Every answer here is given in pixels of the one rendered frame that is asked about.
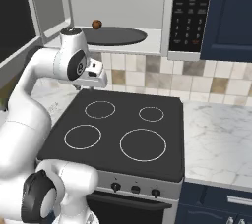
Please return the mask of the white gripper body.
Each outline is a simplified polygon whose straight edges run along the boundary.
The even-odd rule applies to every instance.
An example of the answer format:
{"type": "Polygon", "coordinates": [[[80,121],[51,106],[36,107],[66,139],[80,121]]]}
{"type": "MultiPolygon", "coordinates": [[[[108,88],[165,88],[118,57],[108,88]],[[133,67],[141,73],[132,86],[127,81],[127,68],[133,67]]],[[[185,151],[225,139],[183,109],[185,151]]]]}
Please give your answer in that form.
{"type": "Polygon", "coordinates": [[[107,74],[105,70],[102,70],[99,74],[94,72],[83,72],[79,78],[73,81],[73,85],[105,88],[107,86],[107,74]]]}

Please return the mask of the dark round microwave turntable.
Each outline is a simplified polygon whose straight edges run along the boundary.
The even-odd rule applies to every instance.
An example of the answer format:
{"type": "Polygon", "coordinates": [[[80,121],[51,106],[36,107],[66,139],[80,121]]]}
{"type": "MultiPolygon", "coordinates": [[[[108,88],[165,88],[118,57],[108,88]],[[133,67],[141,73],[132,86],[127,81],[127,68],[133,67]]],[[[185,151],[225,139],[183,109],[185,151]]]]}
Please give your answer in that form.
{"type": "Polygon", "coordinates": [[[97,46],[131,45],[144,41],[148,36],[142,30],[121,27],[84,28],[83,33],[88,45],[97,46]]]}

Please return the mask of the grey microwave door, dark window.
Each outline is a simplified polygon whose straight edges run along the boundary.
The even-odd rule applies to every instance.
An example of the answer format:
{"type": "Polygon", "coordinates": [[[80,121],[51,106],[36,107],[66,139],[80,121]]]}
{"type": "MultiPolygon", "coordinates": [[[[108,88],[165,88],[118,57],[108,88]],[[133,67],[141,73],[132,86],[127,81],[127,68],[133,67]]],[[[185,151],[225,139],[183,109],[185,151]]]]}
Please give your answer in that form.
{"type": "Polygon", "coordinates": [[[22,70],[31,48],[71,23],[69,0],[0,0],[0,88],[22,70]]]}

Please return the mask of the grey microwave oven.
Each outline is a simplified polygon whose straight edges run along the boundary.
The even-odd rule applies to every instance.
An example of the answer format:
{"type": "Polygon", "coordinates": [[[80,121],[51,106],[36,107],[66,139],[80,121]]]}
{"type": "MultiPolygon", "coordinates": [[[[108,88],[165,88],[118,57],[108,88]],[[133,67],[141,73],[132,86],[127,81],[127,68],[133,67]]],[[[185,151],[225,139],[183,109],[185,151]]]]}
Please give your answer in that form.
{"type": "Polygon", "coordinates": [[[70,0],[74,25],[133,28],[147,37],[130,45],[92,45],[94,52],[159,55],[171,60],[200,58],[209,0],[70,0]]]}

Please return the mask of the black oven door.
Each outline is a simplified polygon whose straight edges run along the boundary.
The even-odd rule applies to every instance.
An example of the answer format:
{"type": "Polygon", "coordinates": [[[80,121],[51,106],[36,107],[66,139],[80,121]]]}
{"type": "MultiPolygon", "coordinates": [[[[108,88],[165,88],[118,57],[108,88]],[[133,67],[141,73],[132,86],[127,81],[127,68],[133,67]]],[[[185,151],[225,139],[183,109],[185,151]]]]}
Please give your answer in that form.
{"type": "Polygon", "coordinates": [[[176,205],[162,202],[105,202],[89,199],[90,209],[96,214],[99,224],[174,224],[176,205]]]}

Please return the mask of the dark blue base cupboard door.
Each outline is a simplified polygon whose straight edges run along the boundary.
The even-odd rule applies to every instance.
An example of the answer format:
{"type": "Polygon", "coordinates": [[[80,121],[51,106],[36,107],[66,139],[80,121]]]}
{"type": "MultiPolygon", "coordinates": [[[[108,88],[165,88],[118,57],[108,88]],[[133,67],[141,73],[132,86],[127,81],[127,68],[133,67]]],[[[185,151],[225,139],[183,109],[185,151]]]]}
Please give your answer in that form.
{"type": "Polygon", "coordinates": [[[252,224],[252,216],[180,204],[175,224],[252,224]]]}

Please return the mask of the black hob oven range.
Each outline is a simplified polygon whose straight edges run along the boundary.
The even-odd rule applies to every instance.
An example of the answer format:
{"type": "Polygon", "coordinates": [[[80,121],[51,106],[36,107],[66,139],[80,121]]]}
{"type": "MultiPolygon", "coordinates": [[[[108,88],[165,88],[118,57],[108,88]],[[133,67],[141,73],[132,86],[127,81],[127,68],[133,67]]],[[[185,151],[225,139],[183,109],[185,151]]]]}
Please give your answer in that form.
{"type": "Polygon", "coordinates": [[[84,89],[53,126],[37,159],[94,167],[96,192],[178,207],[185,173],[183,104],[176,97],[84,89]],[[121,189],[115,192],[112,183],[121,189]],[[140,193],[133,194],[132,186],[140,193]]]}

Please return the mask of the dark blue drawer front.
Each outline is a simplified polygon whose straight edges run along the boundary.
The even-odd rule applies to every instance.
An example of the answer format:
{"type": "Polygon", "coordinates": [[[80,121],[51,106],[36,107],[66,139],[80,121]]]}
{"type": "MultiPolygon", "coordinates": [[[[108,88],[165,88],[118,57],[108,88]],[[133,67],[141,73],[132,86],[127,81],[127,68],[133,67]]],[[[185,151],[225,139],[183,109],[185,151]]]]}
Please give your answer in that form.
{"type": "Polygon", "coordinates": [[[252,193],[184,182],[179,202],[252,216],[252,206],[228,202],[229,196],[252,199],[252,193]]]}

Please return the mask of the dark blue wall cupboard door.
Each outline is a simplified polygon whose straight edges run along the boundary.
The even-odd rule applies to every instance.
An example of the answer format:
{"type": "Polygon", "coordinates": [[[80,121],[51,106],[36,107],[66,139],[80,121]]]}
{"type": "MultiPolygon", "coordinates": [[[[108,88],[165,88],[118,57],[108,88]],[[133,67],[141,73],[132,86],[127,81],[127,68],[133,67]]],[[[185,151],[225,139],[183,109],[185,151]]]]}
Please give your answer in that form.
{"type": "Polygon", "coordinates": [[[252,0],[210,0],[201,59],[252,63],[252,0]]]}

